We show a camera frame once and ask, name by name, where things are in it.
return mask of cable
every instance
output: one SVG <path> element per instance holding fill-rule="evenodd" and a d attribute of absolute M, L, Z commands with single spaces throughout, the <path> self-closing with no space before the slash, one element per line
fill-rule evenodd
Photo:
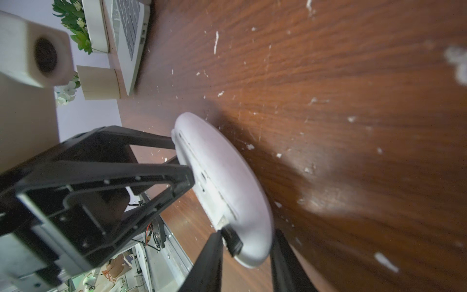
<path fill-rule="evenodd" d="M 144 244 L 144 242 L 139 241 L 139 240 L 136 240 L 136 239 L 131 239 L 131 240 Z M 152 246 L 152 245 L 149 245 L 149 244 L 148 244 L 148 246 L 151 247 L 151 248 L 154 248 L 154 249 L 157 250 L 157 251 L 161 251 L 160 249 L 157 249 L 157 248 L 155 248 L 155 247 Z"/>
<path fill-rule="evenodd" d="M 161 248 L 161 245 L 159 244 L 159 241 L 156 239 L 156 235 L 155 235 L 155 234 L 154 234 L 153 238 L 154 238 L 154 243 L 156 244 L 156 247 L 160 249 L 160 248 Z"/>
<path fill-rule="evenodd" d="M 148 224 L 148 227 L 146 227 L 146 232 L 144 233 L 144 241 L 146 242 L 144 245 L 148 245 L 148 229 L 151 223 Z"/>
<path fill-rule="evenodd" d="M 133 287 L 133 288 L 128 289 L 127 291 L 130 291 L 131 289 L 134 289 L 134 288 L 136 288 L 136 287 L 141 287 L 141 286 L 143 286 L 144 284 L 146 284 L 146 281 L 144 281 L 143 284 L 141 284 L 141 285 L 139 285 L 139 286 L 135 286 L 135 287 Z"/>

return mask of wooden table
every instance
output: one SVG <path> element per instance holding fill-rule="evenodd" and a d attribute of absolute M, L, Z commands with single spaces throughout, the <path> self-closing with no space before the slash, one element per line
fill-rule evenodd
<path fill-rule="evenodd" d="M 444 57 L 467 46 L 467 2 L 151 8 L 135 94 L 119 100 L 123 126 L 170 135 L 190 111 L 218 127 L 309 275 L 329 281 L 323 291 L 467 290 L 467 87 Z M 161 163 L 174 152 L 135 154 Z M 213 229 L 194 194 L 162 215 L 195 261 Z M 223 291 L 272 290 L 269 261 L 224 260 Z"/>

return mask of potted plant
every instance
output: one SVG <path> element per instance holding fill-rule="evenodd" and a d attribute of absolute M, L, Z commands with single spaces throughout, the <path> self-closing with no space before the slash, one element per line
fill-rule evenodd
<path fill-rule="evenodd" d="M 62 25 L 74 35 L 70 38 L 78 44 L 79 50 L 91 54 L 91 40 L 86 26 L 85 13 L 81 0 L 54 0 L 52 8 L 59 14 L 54 14 L 62 19 Z"/>

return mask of white debris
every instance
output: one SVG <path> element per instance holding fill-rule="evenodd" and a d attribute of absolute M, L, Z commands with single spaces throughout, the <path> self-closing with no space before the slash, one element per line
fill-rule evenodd
<path fill-rule="evenodd" d="M 467 50 L 460 47 L 449 47 L 444 52 L 448 63 L 456 66 L 456 80 L 460 85 L 467 86 Z"/>
<path fill-rule="evenodd" d="M 385 266 L 386 268 L 390 269 L 391 271 L 393 271 L 394 273 L 398 273 L 399 272 L 399 268 L 396 267 L 393 263 L 391 263 L 387 257 L 384 256 L 384 254 L 382 254 L 381 252 L 376 252 L 375 253 L 375 259 L 380 263 L 382 264 L 383 266 Z"/>
<path fill-rule="evenodd" d="M 306 0 L 306 9 L 311 13 L 311 0 Z"/>
<path fill-rule="evenodd" d="M 216 54 L 217 50 L 217 42 L 219 41 L 219 32 L 216 31 L 216 43 L 214 44 L 214 54 Z"/>
<path fill-rule="evenodd" d="M 315 103 L 315 102 L 317 102 L 317 101 L 318 101 L 318 99 L 317 99 L 316 97 L 313 97 L 313 98 L 311 99 L 311 101 L 307 104 L 307 106 L 310 106 L 310 105 L 312 105 L 313 103 Z"/>

